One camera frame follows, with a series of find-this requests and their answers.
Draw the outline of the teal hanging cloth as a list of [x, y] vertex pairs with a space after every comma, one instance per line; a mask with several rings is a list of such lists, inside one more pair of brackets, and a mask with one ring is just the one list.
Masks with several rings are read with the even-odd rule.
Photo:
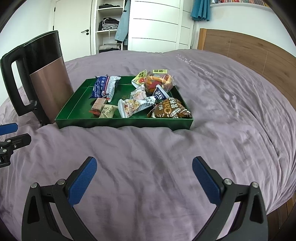
[[194, 21], [210, 21], [210, 0], [194, 0], [191, 18]]

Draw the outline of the green tray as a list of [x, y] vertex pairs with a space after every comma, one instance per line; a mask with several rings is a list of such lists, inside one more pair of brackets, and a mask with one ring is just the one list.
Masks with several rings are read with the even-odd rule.
[[148, 93], [135, 87], [132, 76], [99, 76], [86, 79], [57, 115], [58, 127], [136, 126], [190, 129], [191, 111], [175, 86], [156, 84]]

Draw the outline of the clear mixed fruit snack bag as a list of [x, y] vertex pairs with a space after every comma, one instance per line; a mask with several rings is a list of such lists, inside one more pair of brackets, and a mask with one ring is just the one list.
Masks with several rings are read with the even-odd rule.
[[174, 78], [168, 73], [167, 69], [156, 69], [149, 71], [144, 79], [145, 90], [152, 94], [157, 85], [160, 85], [165, 92], [169, 92], [175, 85]]

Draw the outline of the blue white biscuit packet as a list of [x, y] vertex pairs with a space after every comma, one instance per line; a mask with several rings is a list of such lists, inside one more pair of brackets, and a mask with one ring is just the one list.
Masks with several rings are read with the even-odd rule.
[[96, 76], [96, 81], [93, 85], [91, 98], [105, 98], [107, 102], [111, 102], [115, 93], [115, 89], [121, 80], [120, 76]]

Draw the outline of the folded grey clothes stack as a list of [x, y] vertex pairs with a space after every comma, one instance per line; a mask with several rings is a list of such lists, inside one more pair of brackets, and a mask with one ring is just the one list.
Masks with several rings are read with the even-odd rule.
[[98, 30], [99, 31], [108, 31], [116, 30], [118, 28], [119, 21], [114, 18], [104, 18], [100, 21]]

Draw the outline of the orange wafer snack packet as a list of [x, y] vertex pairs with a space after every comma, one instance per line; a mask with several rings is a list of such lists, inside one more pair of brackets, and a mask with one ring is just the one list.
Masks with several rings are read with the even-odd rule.
[[99, 97], [95, 100], [89, 112], [96, 116], [100, 116], [105, 104], [107, 104], [107, 99]]

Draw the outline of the yellow fruit jelly pouch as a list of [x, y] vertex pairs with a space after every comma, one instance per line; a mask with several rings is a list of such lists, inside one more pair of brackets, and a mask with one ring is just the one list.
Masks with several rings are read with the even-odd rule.
[[131, 83], [135, 88], [139, 88], [140, 86], [144, 85], [146, 77], [147, 70], [145, 69], [138, 73], [138, 75], [132, 79]]

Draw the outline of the folded light clothes pile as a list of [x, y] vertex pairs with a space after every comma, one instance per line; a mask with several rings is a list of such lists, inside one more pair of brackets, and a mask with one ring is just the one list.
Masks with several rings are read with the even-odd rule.
[[99, 53], [121, 50], [121, 44], [104, 44], [99, 46]]

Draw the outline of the brown oat bar packet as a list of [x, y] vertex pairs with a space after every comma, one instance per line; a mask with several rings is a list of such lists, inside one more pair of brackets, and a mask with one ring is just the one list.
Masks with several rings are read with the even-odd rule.
[[169, 97], [156, 104], [147, 114], [148, 118], [192, 118], [191, 112], [182, 103]]

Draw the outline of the pink white candy packet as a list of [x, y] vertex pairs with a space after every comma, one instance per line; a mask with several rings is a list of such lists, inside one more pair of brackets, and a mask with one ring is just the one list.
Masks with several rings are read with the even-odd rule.
[[147, 97], [145, 87], [142, 85], [130, 93], [130, 99], [143, 100]]

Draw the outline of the copper black thermos kettle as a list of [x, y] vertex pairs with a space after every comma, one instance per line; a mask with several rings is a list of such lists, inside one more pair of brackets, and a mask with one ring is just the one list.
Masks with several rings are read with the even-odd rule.
[[[12, 63], [17, 65], [28, 104], [24, 104], [16, 87]], [[22, 116], [33, 112], [41, 125], [54, 123], [74, 93], [57, 30], [43, 33], [6, 53], [1, 58], [1, 73], [16, 113]]]

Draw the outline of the blue-grey hanging jacket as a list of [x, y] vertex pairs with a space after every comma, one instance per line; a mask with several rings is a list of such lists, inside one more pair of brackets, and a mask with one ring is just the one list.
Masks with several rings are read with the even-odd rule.
[[128, 45], [128, 30], [130, 22], [130, 0], [125, 1], [125, 7], [121, 15], [118, 28], [115, 34], [115, 40], [122, 42], [124, 45]]

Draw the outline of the dark blue snack packet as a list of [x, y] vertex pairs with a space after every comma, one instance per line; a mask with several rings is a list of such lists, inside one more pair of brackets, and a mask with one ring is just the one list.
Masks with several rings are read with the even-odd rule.
[[156, 99], [156, 103], [159, 103], [159, 102], [166, 100], [170, 97], [159, 84], [156, 85], [156, 88], [155, 88], [152, 96]]

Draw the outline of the white blue cracker packet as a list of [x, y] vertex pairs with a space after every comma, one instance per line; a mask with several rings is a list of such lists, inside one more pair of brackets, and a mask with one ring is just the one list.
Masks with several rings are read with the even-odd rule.
[[156, 99], [153, 96], [146, 97], [143, 100], [138, 99], [120, 99], [118, 101], [118, 111], [121, 118], [129, 118], [133, 114], [138, 113], [153, 106]]

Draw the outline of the beige small snack packet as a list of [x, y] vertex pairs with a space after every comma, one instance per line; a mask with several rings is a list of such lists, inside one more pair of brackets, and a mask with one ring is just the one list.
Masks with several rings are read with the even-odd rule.
[[100, 113], [99, 118], [113, 118], [115, 111], [118, 109], [118, 106], [105, 104]]

